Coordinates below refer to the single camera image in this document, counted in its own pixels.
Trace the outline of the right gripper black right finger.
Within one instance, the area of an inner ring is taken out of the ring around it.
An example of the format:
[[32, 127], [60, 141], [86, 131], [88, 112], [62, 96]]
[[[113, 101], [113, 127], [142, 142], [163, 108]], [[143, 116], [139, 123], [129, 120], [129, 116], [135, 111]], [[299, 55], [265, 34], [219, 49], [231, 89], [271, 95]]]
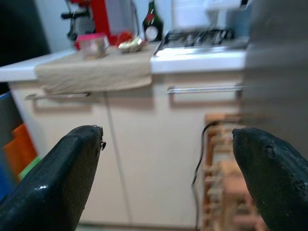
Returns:
[[270, 231], [308, 229], [308, 161], [288, 142], [257, 128], [232, 131], [233, 153]]

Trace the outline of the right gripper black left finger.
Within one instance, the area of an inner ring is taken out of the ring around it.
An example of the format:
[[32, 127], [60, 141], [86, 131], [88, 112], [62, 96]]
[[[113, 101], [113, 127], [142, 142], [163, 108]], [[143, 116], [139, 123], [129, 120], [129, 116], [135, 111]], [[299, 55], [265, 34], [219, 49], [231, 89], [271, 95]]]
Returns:
[[74, 231], [105, 146], [99, 126], [80, 126], [63, 136], [1, 203], [0, 229]]

